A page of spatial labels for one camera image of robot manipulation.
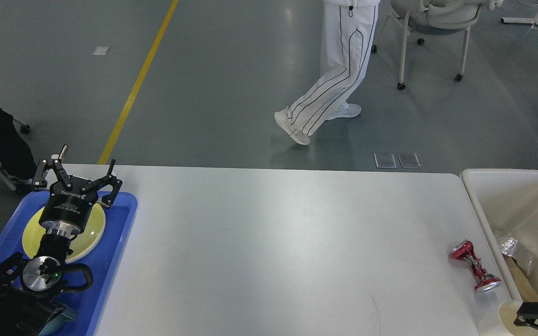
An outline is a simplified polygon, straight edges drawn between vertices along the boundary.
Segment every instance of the aluminum foil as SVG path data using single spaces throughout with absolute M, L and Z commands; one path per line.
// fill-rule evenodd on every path
M 530 276 L 533 268 L 534 255 L 532 255 L 529 249 L 522 245 L 516 238 L 498 236 L 495 232 L 494 235 L 497 238 L 497 244 L 502 253 L 514 258 L 516 265 L 526 272 L 526 276 Z

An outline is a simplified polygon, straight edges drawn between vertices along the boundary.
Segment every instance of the chair leg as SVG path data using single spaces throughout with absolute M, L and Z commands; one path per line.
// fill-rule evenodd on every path
M 464 68 L 466 66 L 466 54 L 468 52 L 468 39 L 470 38 L 470 27 L 464 31 L 464 47 L 462 48 L 462 66 L 460 72 L 456 75 L 456 80 L 461 81 L 464 77 Z
M 385 27 L 387 26 L 387 22 L 389 22 L 389 19 L 394 19 L 395 21 L 397 21 L 397 18 L 392 13 L 387 13 L 385 23 L 383 24 L 381 31 L 375 38 L 375 41 L 373 41 L 373 45 L 379 45 L 379 41 L 381 40 L 381 36 L 383 35 L 383 30 L 385 30 Z
M 410 11 L 406 13 L 404 17 L 404 27 L 402 28 L 402 53 L 400 56 L 400 76 L 397 82 L 397 89 L 403 90 L 406 85 L 404 84 L 404 65 L 406 64 L 406 42 L 408 42 L 408 21 L 410 19 Z
M 20 133 L 22 134 L 30 133 L 30 125 L 25 123 L 22 119 L 14 117 L 14 122 L 20 125 Z
M 11 191 L 16 191 L 18 187 L 15 185 L 15 183 L 9 178 L 9 175 L 6 173 L 5 170 L 0 166 L 0 177 L 2 180 L 4 180 L 4 183 L 11 189 Z

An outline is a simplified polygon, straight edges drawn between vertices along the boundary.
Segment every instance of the yellow plate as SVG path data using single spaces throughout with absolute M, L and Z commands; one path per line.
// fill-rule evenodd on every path
M 32 258 L 39 251 L 39 245 L 41 244 L 41 238 L 45 234 L 46 230 L 39 224 L 39 218 L 43 209 L 38 210 L 34 216 L 26 224 L 24 228 L 24 234 L 22 235 L 22 247 L 24 253 L 28 257 Z M 103 236 L 105 230 L 105 212 L 101 205 L 95 204 L 92 207 L 90 216 L 84 232 L 79 234 L 76 239 L 70 244 L 70 248 L 74 251 L 66 262 L 74 262 L 87 255 L 98 244 L 99 240 Z

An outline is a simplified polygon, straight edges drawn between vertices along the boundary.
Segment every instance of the white chair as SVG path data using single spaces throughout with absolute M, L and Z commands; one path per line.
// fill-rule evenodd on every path
M 375 39 L 371 53 L 377 52 L 378 41 L 389 19 L 402 27 L 402 53 L 400 60 L 400 74 L 397 89 L 406 88 L 404 83 L 404 65 L 406 61 L 406 41 L 410 32 L 417 32 L 424 35 L 448 35 L 464 31 L 464 47 L 462 49 L 462 61 L 460 72 L 455 80 L 461 81 L 464 77 L 466 65 L 466 52 L 470 36 L 470 26 L 479 19 L 482 7 L 493 10 L 497 0 L 432 0 L 425 6 L 423 0 L 391 0 L 391 7 L 395 13 L 388 13 L 382 30 Z M 424 44 L 425 39 L 419 38 L 417 43 Z
M 14 122 L 20 125 L 20 132 L 22 134 L 30 133 L 30 126 L 28 124 L 24 123 L 24 121 L 14 117 Z M 15 183 L 15 181 L 13 181 L 13 179 L 11 179 L 9 177 L 9 174 L 7 174 L 5 170 L 3 170 L 1 165 L 0 165 L 0 177 L 4 181 L 4 183 L 9 187 L 9 189 L 11 189 L 11 191 L 23 192 L 23 191 L 18 189 L 17 183 Z

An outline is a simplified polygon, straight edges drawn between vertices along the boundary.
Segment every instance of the white cup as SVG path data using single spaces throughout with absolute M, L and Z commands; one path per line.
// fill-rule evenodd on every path
M 516 312 L 522 304 L 518 300 L 508 300 L 496 311 L 483 317 L 476 326 L 479 336 L 538 336 L 538 330 L 514 325 Z

